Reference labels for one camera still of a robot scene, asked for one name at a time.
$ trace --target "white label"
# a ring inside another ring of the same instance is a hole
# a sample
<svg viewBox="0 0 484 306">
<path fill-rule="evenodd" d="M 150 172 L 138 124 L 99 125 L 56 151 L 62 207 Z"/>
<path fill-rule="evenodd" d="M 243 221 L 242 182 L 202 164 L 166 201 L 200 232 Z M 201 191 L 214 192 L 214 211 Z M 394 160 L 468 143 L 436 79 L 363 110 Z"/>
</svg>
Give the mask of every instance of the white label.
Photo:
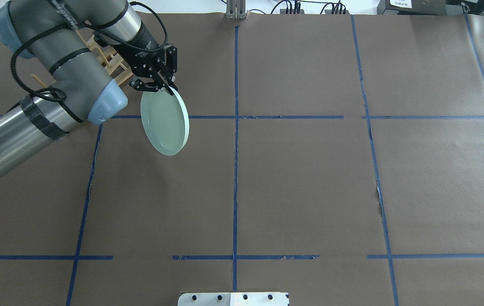
<svg viewBox="0 0 484 306">
<path fill-rule="evenodd" d="M 399 6 L 400 8 L 412 8 L 412 0 L 390 0 L 392 6 Z"/>
<path fill-rule="evenodd" d="M 384 10 L 382 15 L 399 15 L 399 11 L 396 10 Z"/>
</svg>

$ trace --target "round plate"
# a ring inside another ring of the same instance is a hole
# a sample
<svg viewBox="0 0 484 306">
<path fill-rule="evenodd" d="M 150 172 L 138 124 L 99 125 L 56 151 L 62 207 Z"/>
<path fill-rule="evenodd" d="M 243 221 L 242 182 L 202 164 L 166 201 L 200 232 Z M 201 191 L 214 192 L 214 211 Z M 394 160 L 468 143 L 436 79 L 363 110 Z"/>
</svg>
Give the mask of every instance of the round plate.
<svg viewBox="0 0 484 306">
<path fill-rule="evenodd" d="M 151 145 L 160 153 L 176 155 L 189 136 L 189 116 L 179 93 L 145 92 L 140 103 L 143 129 Z"/>
</svg>

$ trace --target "white background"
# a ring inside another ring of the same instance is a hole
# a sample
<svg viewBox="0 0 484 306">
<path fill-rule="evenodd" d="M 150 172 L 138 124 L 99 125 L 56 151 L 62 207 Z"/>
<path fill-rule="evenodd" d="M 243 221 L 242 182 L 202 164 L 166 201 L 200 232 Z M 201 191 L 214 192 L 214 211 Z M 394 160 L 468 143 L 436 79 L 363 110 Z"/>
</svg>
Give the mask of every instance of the white background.
<svg viewBox="0 0 484 306">
<path fill-rule="evenodd" d="M 0 7 L 6 0 L 0 0 Z M 158 13 L 161 12 L 225 12 L 226 6 L 221 0 L 139 0 L 147 4 Z M 347 10 L 351 14 L 376 14 L 376 6 L 379 0 L 342 0 Z M 271 12 L 275 6 L 275 0 L 246 0 L 246 9 L 261 9 L 267 13 Z M 322 10 L 322 4 L 303 3 L 302 8 L 306 14 L 318 14 Z M 285 4 L 280 4 L 279 8 L 285 8 Z"/>
</svg>

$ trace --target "metallic cylinder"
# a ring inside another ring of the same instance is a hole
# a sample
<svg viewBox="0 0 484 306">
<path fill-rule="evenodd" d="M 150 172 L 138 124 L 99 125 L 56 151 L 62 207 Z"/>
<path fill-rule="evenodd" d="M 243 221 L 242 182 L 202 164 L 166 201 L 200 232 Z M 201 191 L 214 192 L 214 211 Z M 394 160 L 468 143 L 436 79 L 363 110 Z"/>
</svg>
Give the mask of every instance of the metallic cylinder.
<svg viewBox="0 0 484 306">
<path fill-rule="evenodd" d="M 63 130 L 71 130 L 77 125 L 57 103 L 39 98 L 34 98 L 34 102 Z M 30 122 L 21 107 L 9 111 L 0 118 L 0 177 L 52 142 Z"/>
</svg>

